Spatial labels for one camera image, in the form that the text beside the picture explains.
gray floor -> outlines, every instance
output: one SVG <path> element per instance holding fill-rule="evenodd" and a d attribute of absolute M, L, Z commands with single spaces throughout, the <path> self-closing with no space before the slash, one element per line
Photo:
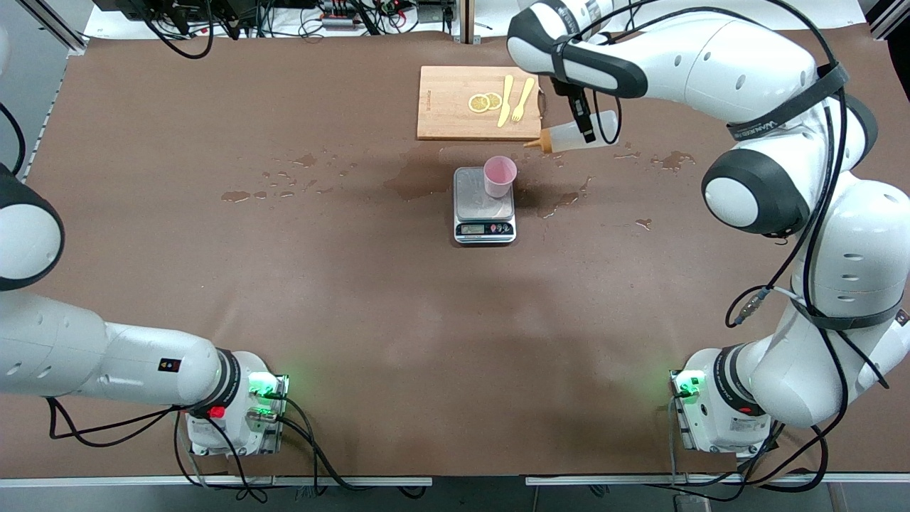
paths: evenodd
<path fill-rule="evenodd" d="M 88 0 L 55 0 L 52 2 L 75 28 L 85 26 L 91 3 Z M 0 77 L 0 101 L 18 118 L 28 139 L 29 151 L 37 140 L 51 106 L 60 78 L 66 67 L 66 51 L 48 33 L 39 30 L 37 22 L 16 2 L 0 2 L 0 22 L 10 33 L 13 43 L 11 62 Z M 11 166 L 15 161 L 15 138 L 12 130 L 0 123 L 0 161 Z M 724 496 L 727 487 L 706 492 Z M 217 510 L 290 510 L 306 508 L 315 512 L 384 511 L 402 512 L 433 510 L 436 512 L 467 510 L 530 511 L 534 489 L 517 477 L 440 478 L 435 480 L 424 498 L 408 500 L 398 490 L 375 489 L 348 493 L 338 489 L 320 498 L 295 501 L 295 491 L 275 490 L 269 493 L 265 506 L 247 500 L 237 502 L 230 491 L 206 491 L 189 486 L 118 486 L 118 487 L 52 487 L 0 488 L 0 510 L 66 510 L 68 512 L 129 510 L 151 512 L 174 509 Z M 537 510 L 654 511 L 670 512 L 672 492 L 643 486 L 614 486 L 603 498 L 594 496 L 587 487 L 542 487 Z M 843 486 L 849 512 L 910 511 L 910 485 Z M 716 504 L 720 512 L 751 511 L 833 511 L 827 487 L 821 486 L 801 495 L 786 495 L 747 489 L 741 499 L 729 504 Z"/>

scale platform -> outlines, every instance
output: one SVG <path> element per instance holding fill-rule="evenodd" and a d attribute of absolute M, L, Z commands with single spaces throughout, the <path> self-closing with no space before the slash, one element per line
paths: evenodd
<path fill-rule="evenodd" d="M 455 241 L 461 244 L 511 243 L 515 240 L 512 190 L 501 198 L 483 189 L 483 167 L 462 167 L 452 179 Z"/>

brown table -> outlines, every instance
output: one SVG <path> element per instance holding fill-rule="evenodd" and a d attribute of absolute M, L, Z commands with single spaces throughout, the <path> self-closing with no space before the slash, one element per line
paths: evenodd
<path fill-rule="evenodd" d="M 827 35 L 881 127 L 858 174 L 910 189 L 910 108 L 885 44 L 866 26 Z M 792 37 L 815 50 L 806 33 Z M 668 371 L 774 328 L 777 298 L 735 331 L 722 317 L 790 248 L 724 227 L 703 206 L 702 174 L 733 143 L 723 123 L 683 106 L 624 102 L 624 146 L 547 158 L 517 144 L 415 140 L 420 66 L 509 63 L 501 41 L 457 46 L 440 34 L 218 40 L 197 62 L 159 42 L 93 41 L 70 59 L 29 179 L 67 234 L 64 259 L 34 291 L 258 353 L 291 374 L 342 474 L 667 472 Z M 568 121 L 544 91 L 544 126 Z M 653 163 L 672 167 L 674 151 L 693 162 Z M 495 154 L 521 169 L 519 238 L 458 247 L 451 173 Z M 222 200 L 259 191 L 267 197 Z M 579 198 L 547 217 L 566 194 Z M 910 470 L 895 449 L 910 421 L 910 364 L 888 380 L 890 392 L 863 396 L 832 435 L 831 470 Z M 85 426 L 150 409 L 63 401 Z M 167 422 L 89 450 L 46 438 L 42 400 L 0 404 L 0 476 L 177 471 Z M 809 455 L 801 466 L 814 466 Z M 305 475 L 308 461 L 291 447 L 245 459 L 259 475 Z M 729 456 L 681 462 L 732 467 Z"/>

liquid spill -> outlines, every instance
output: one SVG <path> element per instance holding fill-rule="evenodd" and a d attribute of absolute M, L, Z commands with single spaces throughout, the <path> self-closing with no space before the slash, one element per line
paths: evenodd
<path fill-rule="evenodd" d="M 296 160 L 292 161 L 291 163 L 297 164 L 297 165 L 300 165 L 303 167 L 310 167 L 310 166 L 316 165 L 316 157 L 314 157 L 312 153 L 309 153 L 308 155 L 300 157 L 299 159 L 296 159 Z"/>
<path fill-rule="evenodd" d="M 571 206 L 579 198 L 578 192 L 570 192 L 568 194 L 562 194 L 560 200 L 553 203 L 549 208 L 541 208 L 537 210 L 537 216 L 541 219 L 548 219 L 556 214 L 556 210 L 560 206 Z"/>
<path fill-rule="evenodd" d="M 401 153 L 404 165 L 398 176 L 383 183 L 387 189 L 394 190 L 401 199 L 415 200 L 429 196 L 431 192 L 448 191 L 452 183 L 452 173 L 456 167 L 440 161 L 442 142 L 423 142 L 405 153 Z"/>
<path fill-rule="evenodd" d="M 672 170 L 675 174 L 679 169 L 683 168 L 684 162 L 695 163 L 695 158 L 689 153 L 682 153 L 680 151 L 672 151 L 670 156 L 660 160 L 657 159 L 657 155 L 654 155 L 654 158 L 651 159 L 652 164 L 661 164 L 661 169 Z"/>
<path fill-rule="evenodd" d="M 593 177 L 593 176 L 589 176 L 589 177 L 584 181 L 584 185 L 581 185 L 581 188 L 578 189 L 578 191 L 579 191 L 579 192 L 587 192 L 587 191 L 588 191 L 588 185 L 591 185 L 591 180 L 592 180 L 592 179 L 594 179 L 594 177 Z"/>
<path fill-rule="evenodd" d="M 249 192 L 245 192 L 243 190 L 225 192 L 224 194 L 221 195 L 221 200 L 227 201 L 227 202 L 240 202 L 240 201 L 248 200 L 249 198 L 250 198 Z"/>

